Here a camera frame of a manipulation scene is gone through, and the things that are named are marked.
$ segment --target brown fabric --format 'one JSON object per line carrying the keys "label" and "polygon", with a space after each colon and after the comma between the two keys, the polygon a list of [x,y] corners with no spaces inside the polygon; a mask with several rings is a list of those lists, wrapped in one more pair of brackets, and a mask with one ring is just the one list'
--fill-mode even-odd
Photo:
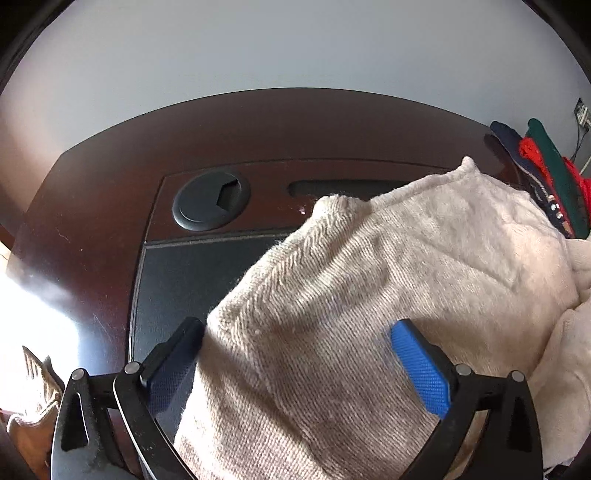
{"label": "brown fabric", "polygon": [[8,434],[28,466],[41,480],[49,480],[46,464],[51,452],[53,431],[62,390],[45,365],[26,347],[22,347],[24,369],[24,413],[13,414]]}

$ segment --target red cloth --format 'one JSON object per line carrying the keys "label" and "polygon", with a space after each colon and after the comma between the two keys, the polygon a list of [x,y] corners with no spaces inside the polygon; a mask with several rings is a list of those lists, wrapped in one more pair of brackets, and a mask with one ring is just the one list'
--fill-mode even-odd
{"label": "red cloth", "polygon": [[575,182],[581,189],[583,200],[585,200],[585,206],[587,207],[587,212],[591,212],[591,179],[584,179],[570,159],[566,157],[562,157],[562,159],[564,160],[566,168],[569,169],[570,174],[573,176]]}
{"label": "red cloth", "polygon": [[562,205],[562,202],[560,201],[560,197],[556,193],[556,189],[554,188],[554,182],[552,181],[552,175],[550,175],[550,172],[548,171],[548,167],[546,167],[546,164],[544,163],[544,157],[542,156],[542,152],[538,148],[538,145],[535,144],[535,141],[533,138],[525,137],[519,142],[519,154],[522,157],[527,158],[528,160],[531,160],[535,164],[535,166],[538,167],[540,173],[544,176],[544,180],[552,189],[552,195],[554,195],[554,198],[556,199],[556,203],[558,203],[558,205],[560,206],[560,211],[564,215],[564,220],[566,220],[566,223],[569,226],[569,230],[571,232],[573,232],[574,230],[573,230],[573,227],[570,223],[569,216],[566,213],[566,210],[565,210],[564,206]]}

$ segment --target cable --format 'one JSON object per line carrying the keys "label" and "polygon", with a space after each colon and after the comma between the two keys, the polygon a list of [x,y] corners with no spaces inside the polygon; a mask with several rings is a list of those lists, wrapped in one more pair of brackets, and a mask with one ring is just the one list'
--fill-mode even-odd
{"label": "cable", "polygon": [[589,130],[585,130],[585,133],[583,134],[583,136],[581,137],[581,141],[579,143],[579,141],[577,140],[577,149],[574,151],[573,156],[570,158],[572,162],[575,161],[575,159],[577,158],[577,153],[579,153],[579,148],[581,148],[581,145],[583,145],[583,140],[585,139],[585,135],[587,135],[587,132]]}
{"label": "cable", "polygon": [[581,171],[579,172],[581,174],[581,176],[583,175],[585,169],[589,166],[590,163],[591,163],[591,155],[589,156],[589,158],[585,162],[585,165],[583,165],[583,168],[581,168]]}
{"label": "cable", "polygon": [[587,126],[583,127],[585,129],[585,133],[581,137],[581,124],[579,123],[579,119],[577,118],[577,114],[574,115],[574,119],[577,122],[577,147],[574,149],[573,156],[570,157],[570,161],[574,163],[575,159],[577,158],[577,153],[579,153],[579,149],[581,145],[583,145],[583,140],[585,139],[585,135],[589,132]]}

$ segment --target navy cloth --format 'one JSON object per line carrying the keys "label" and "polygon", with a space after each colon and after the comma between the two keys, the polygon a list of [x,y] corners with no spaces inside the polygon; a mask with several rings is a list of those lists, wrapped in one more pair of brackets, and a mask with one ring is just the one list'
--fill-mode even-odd
{"label": "navy cloth", "polygon": [[564,212],[561,211],[560,205],[556,201],[554,189],[546,182],[538,167],[519,153],[519,142],[522,140],[520,134],[509,125],[496,121],[491,123],[491,131],[507,151],[511,160],[525,174],[534,190],[534,200],[545,212],[550,223],[566,238],[572,238],[573,235],[564,227],[566,219],[564,218]]}

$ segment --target fabric cloth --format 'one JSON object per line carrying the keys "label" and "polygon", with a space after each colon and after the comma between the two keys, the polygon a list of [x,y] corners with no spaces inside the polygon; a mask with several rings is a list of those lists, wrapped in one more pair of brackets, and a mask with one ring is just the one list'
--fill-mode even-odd
{"label": "fabric cloth", "polygon": [[491,131],[507,151],[513,163],[524,173],[533,189],[534,200],[545,211],[550,223],[566,238],[572,238],[574,236],[573,229],[551,181],[547,181],[547,177],[542,174],[536,164],[529,158],[522,157],[521,153],[519,153],[519,143],[523,140],[520,134],[509,125],[501,122],[491,123]]}
{"label": "fabric cloth", "polygon": [[542,157],[542,152],[540,151],[538,146],[535,144],[535,141],[529,137],[523,138],[519,142],[519,154],[523,158],[530,160],[533,163],[533,165],[538,168],[541,175],[544,177],[544,180],[547,182],[547,184],[550,186],[550,188],[552,188],[553,195],[556,197],[556,202],[558,203],[558,206],[560,208],[560,212],[564,215],[564,221],[567,224],[567,229],[571,233],[570,237],[571,238],[574,237],[575,236],[574,230],[573,230],[572,224],[570,223],[569,214],[566,211],[566,209],[564,208],[564,205],[562,204],[562,202],[560,200],[560,196],[556,192],[556,188],[554,187],[554,180],[552,179],[552,175],[550,175],[550,172],[548,171],[548,168],[546,167],[546,164],[544,163],[544,157]]}
{"label": "fabric cloth", "polygon": [[438,421],[390,347],[408,317],[454,363],[524,372],[545,466],[572,458],[590,431],[591,306],[572,310],[590,267],[589,242],[468,157],[369,202],[322,198],[209,314],[175,447],[203,480],[398,478]]}
{"label": "fabric cloth", "polygon": [[8,435],[21,456],[40,480],[49,480],[47,455],[51,452],[63,389],[50,368],[28,348],[22,347],[25,360],[23,414],[10,416]]}
{"label": "fabric cloth", "polygon": [[584,179],[577,170],[577,167],[574,166],[574,163],[569,158],[562,157],[562,159],[564,160],[566,168],[569,169],[570,174],[579,186],[581,194],[583,195],[583,201],[585,203],[587,213],[591,220],[591,179]]}
{"label": "fabric cloth", "polygon": [[589,214],[584,207],[582,194],[574,178],[564,165],[562,155],[538,119],[531,118],[527,125],[529,128],[525,136],[532,138],[542,153],[544,164],[553,179],[556,193],[568,213],[575,237],[587,238],[589,236]]}

